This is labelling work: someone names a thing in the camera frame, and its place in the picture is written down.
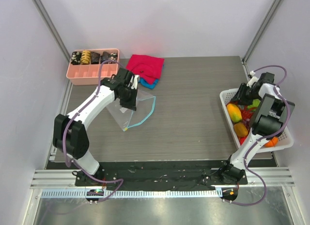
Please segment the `red toy lobster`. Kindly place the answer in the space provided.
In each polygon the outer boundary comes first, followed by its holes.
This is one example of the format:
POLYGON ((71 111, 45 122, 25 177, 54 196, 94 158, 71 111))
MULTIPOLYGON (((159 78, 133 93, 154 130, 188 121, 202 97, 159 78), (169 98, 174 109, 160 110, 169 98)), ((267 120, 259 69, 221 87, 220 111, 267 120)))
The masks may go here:
POLYGON ((241 111, 242 120, 244 121, 249 121, 257 109, 253 105, 238 105, 238 107, 241 111))

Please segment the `brown toy potato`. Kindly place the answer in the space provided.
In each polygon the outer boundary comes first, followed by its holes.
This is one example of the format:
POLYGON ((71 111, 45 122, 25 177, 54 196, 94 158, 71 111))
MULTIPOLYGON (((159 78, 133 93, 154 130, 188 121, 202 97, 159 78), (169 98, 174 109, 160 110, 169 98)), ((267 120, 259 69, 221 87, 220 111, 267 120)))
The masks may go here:
POLYGON ((233 129, 236 133, 236 135, 240 138, 242 137, 246 137, 248 135, 248 129, 247 127, 245 126, 245 124, 243 124, 242 122, 239 122, 239 123, 236 123, 234 126, 233 126, 233 129))

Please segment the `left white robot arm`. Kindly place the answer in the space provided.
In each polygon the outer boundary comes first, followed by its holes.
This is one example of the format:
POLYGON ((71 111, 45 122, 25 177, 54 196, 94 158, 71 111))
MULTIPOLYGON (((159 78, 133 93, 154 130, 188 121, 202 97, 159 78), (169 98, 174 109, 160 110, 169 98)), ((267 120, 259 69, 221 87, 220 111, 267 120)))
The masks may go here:
POLYGON ((102 182, 104 173, 90 153, 87 129, 98 114, 116 100, 121 107, 135 111, 138 78, 131 71, 119 68, 112 77, 100 79, 94 92, 79 107, 67 115, 58 114, 54 120, 53 146, 64 154, 66 165, 74 162, 93 186, 102 182))

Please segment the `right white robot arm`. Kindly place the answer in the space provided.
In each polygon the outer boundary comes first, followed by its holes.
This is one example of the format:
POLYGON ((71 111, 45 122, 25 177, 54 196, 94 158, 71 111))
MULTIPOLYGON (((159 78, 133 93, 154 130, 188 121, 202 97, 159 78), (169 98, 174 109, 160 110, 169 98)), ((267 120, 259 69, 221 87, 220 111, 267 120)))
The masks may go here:
POLYGON ((237 151, 219 169, 224 184, 236 184, 246 177, 245 170, 260 149, 282 135, 295 104, 286 101, 274 83, 274 74, 266 72, 242 83, 231 99, 220 93, 220 101, 233 135, 237 151))

